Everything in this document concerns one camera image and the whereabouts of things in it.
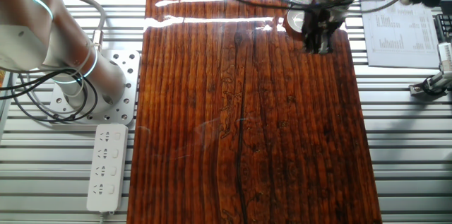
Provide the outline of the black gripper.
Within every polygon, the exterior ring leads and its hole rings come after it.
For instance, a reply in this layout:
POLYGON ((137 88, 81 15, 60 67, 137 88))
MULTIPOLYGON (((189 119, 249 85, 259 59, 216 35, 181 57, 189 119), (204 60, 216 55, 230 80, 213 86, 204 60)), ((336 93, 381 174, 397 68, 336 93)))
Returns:
POLYGON ((324 30, 331 35, 345 21, 345 12, 336 8, 320 8, 305 11, 302 25, 304 50, 310 54, 329 54, 332 52, 331 41, 327 35, 320 36, 320 47, 317 43, 317 35, 324 30))

